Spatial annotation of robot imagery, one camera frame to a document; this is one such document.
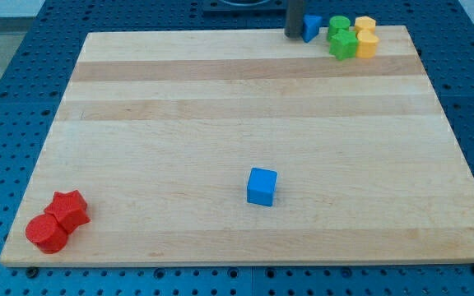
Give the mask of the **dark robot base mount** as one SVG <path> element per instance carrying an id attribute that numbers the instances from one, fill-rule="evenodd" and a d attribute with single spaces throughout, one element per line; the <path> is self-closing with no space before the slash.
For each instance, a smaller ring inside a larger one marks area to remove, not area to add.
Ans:
<path id="1" fill-rule="evenodd" d="M 278 12 L 285 11 L 286 0 L 202 0 L 202 12 Z"/>

